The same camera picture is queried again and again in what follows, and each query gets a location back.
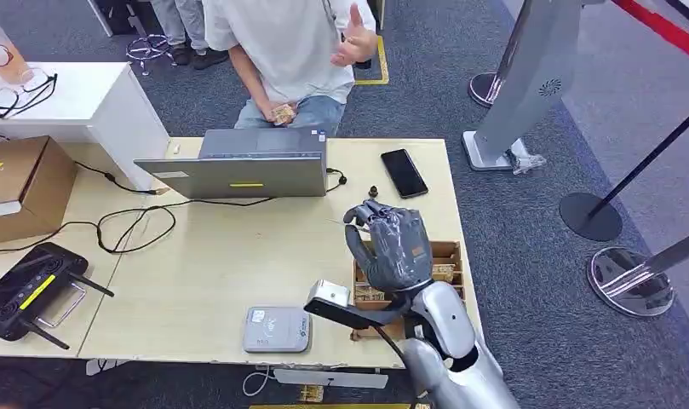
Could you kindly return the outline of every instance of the legs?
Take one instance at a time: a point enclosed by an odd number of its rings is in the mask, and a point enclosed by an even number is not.
[[[181,14],[176,8],[175,0],[151,0],[153,12],[169,39],[169,45],[179,45],[186,42],[186,28],[181,21]]]
[[[191,48],[206,50],[209,45],[204,39],[204,6],[201,0],[175,0],[181,14],[181,21],[191,38]]]
[[[251,100],[246,101],[246,105],[238,113],[238,120],[233,126],[235,130],[246,130],[250,128],[273,128],[274,124],[268,122],[264,115],[259,111],[259,107]]]
[[[291,128],[304,128],[321,125],[328,131],[328,136],[336,136],[345,107],[346,105],[326,95],[304,98],[296,107],[296,118],[289,126]]]
[[[345,106],[324,95],[304,98],[296,107],[296,118],[289,126],[291,128],[304,128],[321,125],[328,131],[329,136],[336,136]],[[236,130],[273,128],[274,124],[264,118],[264,115],[252,100],[248,100],[244,108],[241,109],[238,121],[236,121],[233,127]]]
[[[185,43],[188,33],[191,48],[209,47],[204,40],[204,7],[201,0],[151,0],[151,5],[170,45]]]

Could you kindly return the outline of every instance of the black smartphone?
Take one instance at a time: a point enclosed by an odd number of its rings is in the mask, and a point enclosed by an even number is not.
[[[429,192],[406,150],[383,153],[382,161],[402,199],[414,198]]]

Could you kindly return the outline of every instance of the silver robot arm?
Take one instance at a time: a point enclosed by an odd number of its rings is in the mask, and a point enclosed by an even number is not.
[[[415,296],[412,311],[427,321],[434,337],[430,341],[426,331],[415,329],[415,337],[403,342],[405,366],[434,408],[520,408],[451,285],[427,286]],[[443,356],[453,359],[449,368]]]
[[[369,227],[373,250],[352,225],[346,226],[347,245],[370,285],[393,301],[382,311],[359,310],[348,304],[348,288],[320,280],[304,309],[354,329],[404,316],[403,361],[417,393],[427,391],[435,409],[519,408],[462,299],[451,285],[432,280],[432,249],[419,212],[366,200],[344,222]]]

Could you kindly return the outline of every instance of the brown cardboard box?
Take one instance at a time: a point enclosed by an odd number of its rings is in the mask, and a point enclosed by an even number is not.
[[[59,228],[77,170],[49,136],[0,142],[0,242]]]

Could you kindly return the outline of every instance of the sneaker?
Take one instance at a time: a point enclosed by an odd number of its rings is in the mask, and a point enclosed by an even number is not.
[[[206,54],[193,54],[193,69],[203,70],[209,68],[214,64],[224,62],[229,59],[229,53],[227,51],[216,51],[214,49],[206,49]]]
[[[187,66],[191,62],[191,51],[186,44],[172,45],[169,50],[177,66]]]

